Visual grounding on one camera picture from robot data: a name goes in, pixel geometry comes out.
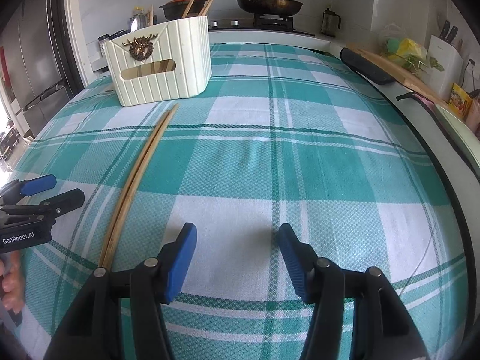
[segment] stove burner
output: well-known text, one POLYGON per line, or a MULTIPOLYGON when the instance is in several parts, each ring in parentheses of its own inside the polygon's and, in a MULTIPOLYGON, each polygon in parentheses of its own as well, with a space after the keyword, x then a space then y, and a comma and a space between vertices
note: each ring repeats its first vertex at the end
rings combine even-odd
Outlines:
POLYGON ((253 15, 253 27, 260 30, 278 30, 293 32, 293 17, 280 17, 279 19, 253 15))

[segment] gas stove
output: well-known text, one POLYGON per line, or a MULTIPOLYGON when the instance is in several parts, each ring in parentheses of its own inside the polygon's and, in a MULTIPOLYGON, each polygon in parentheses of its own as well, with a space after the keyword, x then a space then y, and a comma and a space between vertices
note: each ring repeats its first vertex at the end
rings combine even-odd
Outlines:
POLYGON ((246 25, 243 20, 231 20, 230 24, 222 23, 219 25, 217 21, 210 22, 210 31, 225 30, 266 30, 277 32, 291 32, 300 35, 315 36, 308 32, 297 31, 293 27, 293 17, 265 17, 264 15, 253 15, 253 25, 246 25))

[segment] floor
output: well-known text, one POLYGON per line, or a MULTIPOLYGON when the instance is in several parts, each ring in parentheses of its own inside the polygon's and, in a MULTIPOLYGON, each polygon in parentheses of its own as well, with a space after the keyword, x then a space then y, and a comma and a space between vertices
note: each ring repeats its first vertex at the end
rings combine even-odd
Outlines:
POLYGON ((0 187, 7 183, 12 171, 15 169, 18 161, 23 156, 23 153, 28 148, 29 143, 21 139, 14 147, 13 153, 8 159, 7 163, 0 160, 0 187))

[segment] cooking pot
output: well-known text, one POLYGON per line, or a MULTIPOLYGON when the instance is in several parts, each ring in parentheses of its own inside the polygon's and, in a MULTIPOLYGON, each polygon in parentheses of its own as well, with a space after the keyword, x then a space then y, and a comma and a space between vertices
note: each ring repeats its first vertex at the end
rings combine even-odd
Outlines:
POLYGON ((293 16, 299 12, 303 3, 295 0, 237 0, 238 6, 254 15, 293 16))
MULTIPOLYGON (((172 0, 162 5, 160 8, 162 8, 165 13, 165 19, 177 20, 182 18, 183 12, 189 2, 190 0, 172 0)), ((187 17, 198 16, 205 5, 205 2, 207 2, 207 0, 193 0, 193 5, 191 6, 187 17)))

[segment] white basket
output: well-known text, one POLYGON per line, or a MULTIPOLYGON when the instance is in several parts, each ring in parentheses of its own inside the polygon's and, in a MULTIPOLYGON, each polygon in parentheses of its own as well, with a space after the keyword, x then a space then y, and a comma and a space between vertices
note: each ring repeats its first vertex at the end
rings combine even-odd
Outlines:
POLYGON ((109 40, 103 47, 118 98, 124 107, 198 95, 205 90, 212 75, 207 16, 156 24, 109 40), (142 36, 149 37, 151 33, 158 33, 151 41, 152 55, 143 61, 135 60, 130 55, 130 47, 123 43, 142 36), (151 63, 159 61, 163 61, 159 71, 164 70, 166 65, 169 65, 168 69, 174 69, 154 73, 160 64, 151 63), (146 71, 148 75, 138 76, 146 71), (132 74, 137 76, 124 79, 132 74))

